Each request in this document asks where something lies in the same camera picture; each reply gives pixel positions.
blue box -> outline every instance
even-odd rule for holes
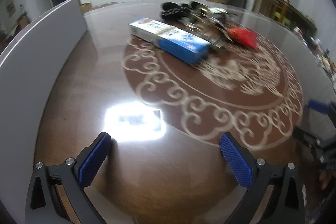
[[[174,28],[159,35],[158,45],[184,62],[193,64],[208,55],[210,43],[191,33]]]

wall picture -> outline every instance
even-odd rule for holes
[[[6,5],[6,10],[7,10],[7,13],[9,15],[9,17],[14,15],[16,9],[15,9],[15,5],[14,5],[13,0],[6,0],[5,5]]]

white decorative pattern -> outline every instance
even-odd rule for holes
[[[276,106],[260,107],[260,111],[244,110],[239,106],[228,109],[219,106],[218,102],[189,94],[180,86],[180,83],[171,78],[171,76],[174,77],[173,74],[162,71],[159,64],[161,50],[147,42],[140,46],[129,43],[135,51],[124,58],[123,67],[125,70],[137,71],[145,75],[143,81],[135,88],[135,92],[146,104],[180,106],[182,111],[180,126],[189,136],[218,146],[211,141],[216,139],[220,133],[235,129],[239,132],[242,143],[249,149],[267,149],[285,141],[291,135],[293,114],[299,117],[302,114],[302,89],[294,76],[292,66],[282,53],[264,37],[259,35],[258,39],[261,42],[259,52],[252,54],[241,47],[229,45],[227,49],[237,53],[239,59],[231,59],[226,64],[220,65],[216,57],[210,56],[196,67],[205,77],[224,89],[236,89],[232,80],[237,80],[241,82],[239,90],[245,94],[259,95],[264,92],[264,88],[267,88],[281,98]],[[277,58],[282,68],[277,65],[270,53]],[[134,64],[138,61],[142,62],[141,67]],[[281,70],[285,76],[283,94],[277,90]],[[156,91],[162,88],[167,96],[158,98]],[[209,111],[212,112],[214,118],[213,128],[208,128],[209,123],[207,122],[207,132],[202,134],[195,132],[195,128],[202,126],[202,114],[209,113]],[[259,131],[259,134],[253,132],[250,128],[252,123],[262,128],[262,136]],[[279,138],[273,143],[267,143],[271,132],[272,134],[278,132]],[[251,138],[258,140],[258,143],[248,142],[247,139]]]

swirl pattern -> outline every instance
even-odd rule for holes
[[[181,132],[215,146],[231,132],[250,150],[267,149],[285,141],[300,120],[302,88],[279,49],[261,35],[257,39],[258,52],[229,44],[189,66],[132,38],[123,68],[141,100],[161,108]]]

metal screw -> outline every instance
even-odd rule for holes
[[[40,169],[41,167],[43,166],[43,162],[38,162],[36,165],[35,165],[35,167],[37,168],[37,169]]]
[[[68,159],[66,159],[66,161],[65,161],[65,163],[67,164],[67,165],[71,165],[71,164],[73,164],[75,162],[75,159],[74,158],[68,158]]]
[[[257,163],[259,165],[264,165],[265,164],[265,160],[264,159],[257,159]]]
[[[287,166],[288,166],[289,169],[294,169],[295,168],[295,165],[292,162],[288,163]]]

